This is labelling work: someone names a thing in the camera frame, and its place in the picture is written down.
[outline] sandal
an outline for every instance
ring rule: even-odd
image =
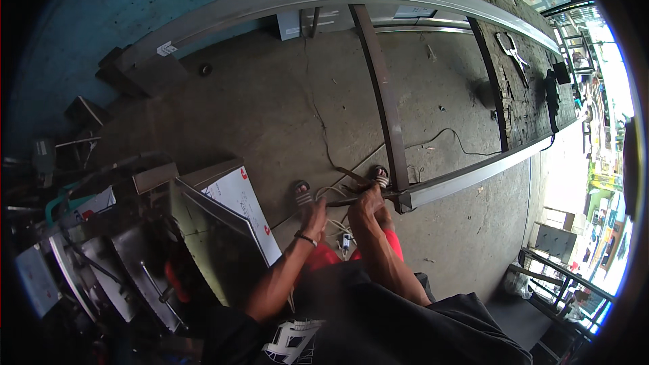
[[[383,170],[385,175],[379,175],[379,171]],[[381,189],[386,189],[387,185],[390,183],[390,173],[385,169],[385,166],[377,165],[374,167],[374,180],[378,183],[378,186]]]
[[[305,186],[305,191],[298,191],[301,186]],[[313,196],[311,196],[311,186],[306,181],[299,181],[295,184],[295,202],[297,207],[303,207],[306,204],[313,203]]]

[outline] blue wall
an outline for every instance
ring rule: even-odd
[[[50,0],[20,61],[11,94],[8,155],[27,157],[30,141],[70,130],[63,112],[77,95],[106,106],[118,93],[95,78],[97,63],[168,21],[213,0]],[[178,57],[259,26],[236,26],[178,51]]]

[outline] red shorts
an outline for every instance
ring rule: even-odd
[[[388,244],[390,244],[390,247],[392,247],[396,255],[403,261],[404,255],[401,252],[401,244],[399,244],[399,238],[397,238],[396,234],[392,230],[388,229],[384,230],[383,232],[385,233],[385,238],[387,238],[387,242]],[[361,251],[358,248],[356,248],[356,250],[352,253],[352,256],[349,257],[350,261],[356,259],[361,259]],[[309,272],[315,271],[327,265],[337,264],[341,262],[343,261],[338,258],[336,252],[331,249],[327,245],[327,243],[321,242],[304,262],[304,270],[307,270]]]

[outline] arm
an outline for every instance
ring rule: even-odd
[[[301,232],[312,240],[320,241],[327,224],[326,200],[321,198],[303,211]],[[315,249],[307,240],[295,238],[282,256],[257,284],[248,298],[245,312],[258,323],[277,315],[286,304],[291,288],[302,269],[304,261]]]
[[[363,265],[370,279],[395,294],[421,306],[431,302],[415,274],[394,253],[377,223],[374,213],[383,207],[381,190],[374,185],[348,210],[351,226]]]

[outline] bracelet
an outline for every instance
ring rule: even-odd
[[[309,241],[311,244],[313,244],[314,247],[318,248],[318,243],[317,243],[314,239],[309,238],[309,237],[307,237],[307,236],[305,236],[305,235],[303,235],[303,234],[300,234],[299,231],[295,234],[295,238],[297,238],[297,239],[307,240],[307,241]]]

